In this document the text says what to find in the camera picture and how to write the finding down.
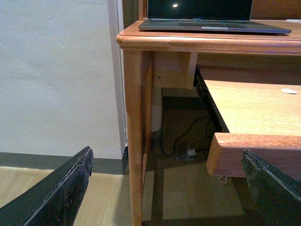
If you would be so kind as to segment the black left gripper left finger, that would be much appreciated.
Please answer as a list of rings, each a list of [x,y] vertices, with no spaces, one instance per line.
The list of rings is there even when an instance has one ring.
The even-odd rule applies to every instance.
[[[72,226],[92,174],[87,146],[0,209],[2,226]]]

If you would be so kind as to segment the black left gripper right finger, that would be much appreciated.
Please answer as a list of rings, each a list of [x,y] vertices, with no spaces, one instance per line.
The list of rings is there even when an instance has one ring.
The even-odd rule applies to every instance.
[[[248,188],[267,226],[301,224],[301,182],[250,150],[241,160]]]

